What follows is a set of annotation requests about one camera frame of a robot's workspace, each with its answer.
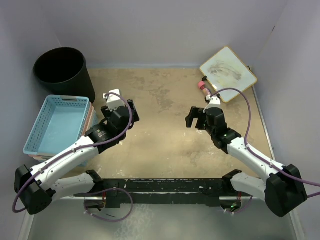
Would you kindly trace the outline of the pink perforated basket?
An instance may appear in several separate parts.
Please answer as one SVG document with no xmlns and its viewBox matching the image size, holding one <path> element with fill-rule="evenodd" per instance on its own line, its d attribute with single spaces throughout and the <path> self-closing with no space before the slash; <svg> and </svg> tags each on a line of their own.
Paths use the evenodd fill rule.
<svg viewBox="0 0 320 240">
<path fill-rule="evenodd" d="M 75 102 L 67 106 L 46 103 L 23 152 L 44 162 L 75 143 L 97 122 L 91 103 L 89 107 Z"/>
</svg>

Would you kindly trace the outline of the large black bucket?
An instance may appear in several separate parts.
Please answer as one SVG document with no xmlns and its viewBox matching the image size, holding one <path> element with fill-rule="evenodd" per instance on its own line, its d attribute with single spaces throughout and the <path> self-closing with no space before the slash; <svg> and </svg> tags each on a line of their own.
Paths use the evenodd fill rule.
<svg viewBox="0 0 320 240">
<path fill-rule="evenodd" d="M 87 97 L 91 103 L 96 99 L 86 59 L 75 48 L 59 47 L 44 53 L 35 62 L 33 73 L 54 95 Z"/>
</svg>

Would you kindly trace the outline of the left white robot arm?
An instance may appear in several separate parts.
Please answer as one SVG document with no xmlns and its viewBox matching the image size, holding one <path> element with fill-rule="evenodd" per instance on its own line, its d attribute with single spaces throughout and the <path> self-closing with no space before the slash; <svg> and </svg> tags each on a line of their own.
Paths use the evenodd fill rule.
<svg viewBox="0 0 320 240">
<path fill-rule="evenodd" d="M 23 165 L 15 171 L 13 213 L 27 211 L 35 215 L 67 196 L 87 197 L 103 193 L 104 181 L 94 170 L 75 177 L 63 177 L 83 162 L 119 144 L 126 138 L 127 131 L 140 120 L 131 99 L 122 99 L 115 108 L 107 103 L 102 112 L 104 119 L 73 145 L 43 163 L 31 168 Z"/>
</svg>

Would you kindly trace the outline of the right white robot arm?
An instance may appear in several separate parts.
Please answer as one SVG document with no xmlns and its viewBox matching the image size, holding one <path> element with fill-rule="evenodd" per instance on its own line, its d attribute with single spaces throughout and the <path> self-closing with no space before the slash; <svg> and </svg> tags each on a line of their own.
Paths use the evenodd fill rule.
<svg viewBox="0 0 320 240">
<path fill-rule="evenodd" d="M 285 166 L 245 143 L 245 139 L 229 128 L 222 109 L 191 107 L 185 118 L 186 127 L 193 121 L 197 130 L 206 131 L 214 146 L 244 163 L 257 177 L 238 172 L 222 183 L 222 190 L 228 196 L 243 192 L 264 201 L 273 214 L 284 217 L 307 199 L 307 192 L 301 182 L 297 167 Z"/>
</svg>

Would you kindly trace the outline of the pink-capped glitter bottle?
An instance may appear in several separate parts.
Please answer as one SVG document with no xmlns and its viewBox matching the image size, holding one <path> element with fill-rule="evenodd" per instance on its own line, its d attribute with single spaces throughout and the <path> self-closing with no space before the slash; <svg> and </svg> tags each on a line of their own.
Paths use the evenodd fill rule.
<svg viewBox="0 0 320 240">
<path fill-rule="evenodd" d="M 208 89 L 208 87 L 206 86 L 204 81 L 200 81 L 197 84 L 197 87 L 201 90 L 201 92 L 203 93 L 204 97 L 206 98 L 207 96 L 211 96 L 211 91 Z"/>
</svg>

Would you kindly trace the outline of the yellow-framed whiteboard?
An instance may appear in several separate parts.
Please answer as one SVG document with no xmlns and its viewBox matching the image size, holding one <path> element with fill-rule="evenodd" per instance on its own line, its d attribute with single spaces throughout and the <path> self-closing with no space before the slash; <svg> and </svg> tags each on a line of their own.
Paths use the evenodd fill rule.
<svg viewBox="0 0 320 240">
<path fill-rule="evenodd" d="M 232 88 L 244 92 L 258 81 L 249 67 L 229 46 L 224 46 L 199 69 L 216 92 L 224 90 L 219 93 L 224 103 L 239 95 L 237 91 L 231 90 Z"/>
</svg>

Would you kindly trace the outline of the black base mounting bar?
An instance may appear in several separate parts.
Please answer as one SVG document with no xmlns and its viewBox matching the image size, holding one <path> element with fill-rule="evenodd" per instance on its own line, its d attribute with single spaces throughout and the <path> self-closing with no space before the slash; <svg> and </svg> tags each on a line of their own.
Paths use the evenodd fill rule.
<svg viewBox="0 0 320 240">
<path fill-rule="evenodd" d="M 106 193 L 106 207 L 119 208 L 121 204 L 151 205 L 205 205 L 219 207 L 220 200 L 236 200 L 239 196 L 231 185 L 231 177 L 241 173 L 233 170 L 222 178 L 101 178 L 94 170 L 86 171 L 93 178 L 89 192 L 78 193 L 76 197 L 101 197 Z"/>
</svg>

